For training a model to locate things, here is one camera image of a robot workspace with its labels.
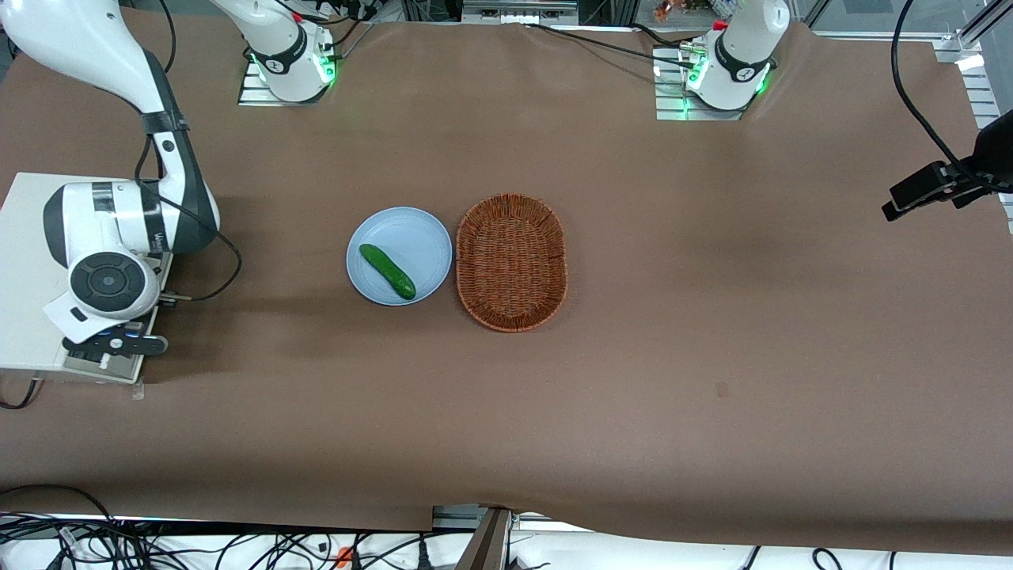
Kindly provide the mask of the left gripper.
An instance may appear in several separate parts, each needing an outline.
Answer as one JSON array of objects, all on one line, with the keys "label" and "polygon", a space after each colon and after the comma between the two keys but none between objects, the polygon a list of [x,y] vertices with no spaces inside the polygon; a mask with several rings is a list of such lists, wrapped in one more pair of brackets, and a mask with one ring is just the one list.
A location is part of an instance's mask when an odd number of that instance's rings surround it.
[{"label": "left gripper", "polygon": [[919,169],[890,189],[890,201],[882,205],[882,215],[887,222],[893,222],[930,203],[952,200],[954,208],[962,209],[980,198],[1012,194],[1010,154],[969,156],[960,161],[960,167],[962,174],[958,177],[941,161]]}]

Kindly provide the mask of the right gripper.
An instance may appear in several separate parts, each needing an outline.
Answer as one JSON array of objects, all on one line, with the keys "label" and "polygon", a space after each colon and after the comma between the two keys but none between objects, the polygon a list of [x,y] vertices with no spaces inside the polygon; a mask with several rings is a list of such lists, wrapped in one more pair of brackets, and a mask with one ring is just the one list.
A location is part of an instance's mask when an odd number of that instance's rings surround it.
[{"label": "right gripper", "polygon": [[43,308],[48,320],[72,343],[84,343],[109,328],[109,319],[88,313],[72,293],[64,293]]}]

